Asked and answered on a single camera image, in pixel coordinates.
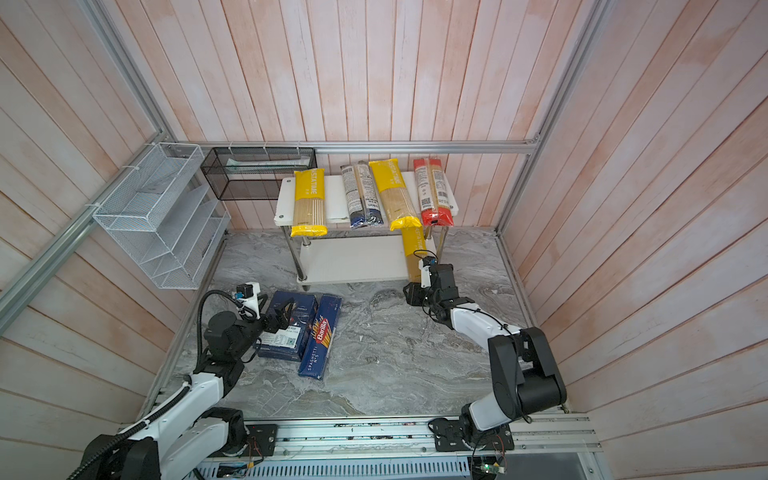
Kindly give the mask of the blue Barilla pasta box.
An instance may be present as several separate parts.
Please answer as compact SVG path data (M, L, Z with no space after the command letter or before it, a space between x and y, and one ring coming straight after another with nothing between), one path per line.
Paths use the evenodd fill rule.
M275 333L263 332L257 355L261 358L299 362L310 337L318 302L314 295L304 292L276 291L267 308L267 314L284 313L291 306L287 327Z

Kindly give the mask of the blue spaghetti bag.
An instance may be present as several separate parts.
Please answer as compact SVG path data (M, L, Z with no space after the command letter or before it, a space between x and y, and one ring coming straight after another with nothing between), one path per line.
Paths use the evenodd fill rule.
M341 297L323 295L320 298L315 318L311 324L310 338L298 369L300 377L316 380L323 378L341 313L341 306Z

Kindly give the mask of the yellow pasta package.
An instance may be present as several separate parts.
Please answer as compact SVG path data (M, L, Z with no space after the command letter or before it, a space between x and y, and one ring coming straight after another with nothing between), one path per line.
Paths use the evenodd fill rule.
M427 250L423 228L406 227L401 230L408 279L411 283L421 283L420 258Z
M292 237L321 237L328 233L324 178L325 170L323 168L294 173Z
M421 227L404 177L396 159L371 161L369 167L377 186L391 231Z

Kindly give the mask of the red spaghetti package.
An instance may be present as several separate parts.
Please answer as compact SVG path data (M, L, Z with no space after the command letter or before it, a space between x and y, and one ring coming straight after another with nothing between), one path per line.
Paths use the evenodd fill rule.
M453 226L448 181L439 159L414 161L421 220L425 226Z

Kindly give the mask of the brown blue spaghetti package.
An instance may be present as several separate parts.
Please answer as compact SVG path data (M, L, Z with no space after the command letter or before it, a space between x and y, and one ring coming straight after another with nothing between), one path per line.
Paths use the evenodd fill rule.
M352 229L384 224L372 171L367 163L343 166L348 217Z

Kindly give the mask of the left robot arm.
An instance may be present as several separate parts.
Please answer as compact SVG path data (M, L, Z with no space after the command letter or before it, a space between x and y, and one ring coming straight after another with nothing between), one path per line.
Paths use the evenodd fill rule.
M182 479L214 453L262 455L241 411L219 401L236 386L248 351L258 352L263 333L289 327L294 298L266 305L255 282L218 296L234 305L196 322L197 360L181 387L133 425L100 435L86 447L73 479Z

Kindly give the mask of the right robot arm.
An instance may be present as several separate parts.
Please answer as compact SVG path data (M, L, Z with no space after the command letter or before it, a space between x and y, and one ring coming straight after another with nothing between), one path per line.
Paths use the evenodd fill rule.
M436 323L467 337L489 358L492 392L462 407L456 420L436 418L428 429L439 452L468 451L511 445L503 427L528 421L532 414L562 406L565 383L544 332L514 327L459 294L451 264L432 256L418 262L420 279L406 285L411 306L422 308Z

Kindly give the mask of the white two-tier shelf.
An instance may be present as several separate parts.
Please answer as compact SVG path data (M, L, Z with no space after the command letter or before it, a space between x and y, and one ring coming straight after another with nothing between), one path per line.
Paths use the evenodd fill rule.
M331 232L304 240L291 236L295 179L281 181L274 223L288 245L299 285L405 281L408 279L402 237L387 226Z

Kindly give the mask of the black mesh basket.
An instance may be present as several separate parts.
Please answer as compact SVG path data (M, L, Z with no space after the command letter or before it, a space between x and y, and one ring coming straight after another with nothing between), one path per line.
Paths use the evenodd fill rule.
M317 166L312 148L230 146L212 148L201 171L219 200L276 201L284 178Z

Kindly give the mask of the aluminium frame horizontal bar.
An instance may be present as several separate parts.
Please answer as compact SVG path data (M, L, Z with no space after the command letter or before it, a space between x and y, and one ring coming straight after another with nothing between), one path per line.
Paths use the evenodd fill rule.
M261 141L196 142L204 151L211 148L252 148L289 153L312 149L316 154L531 154L539 146L535 140L467 141Z

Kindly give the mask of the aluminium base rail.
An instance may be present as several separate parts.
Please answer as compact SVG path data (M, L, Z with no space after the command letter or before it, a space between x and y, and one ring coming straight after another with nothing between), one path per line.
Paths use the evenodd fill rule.
M165 479L608 479L584 415L551 412L465 440L457 420L363 417L251 421L234 453L207 452L222 427L204 419L160 460Z

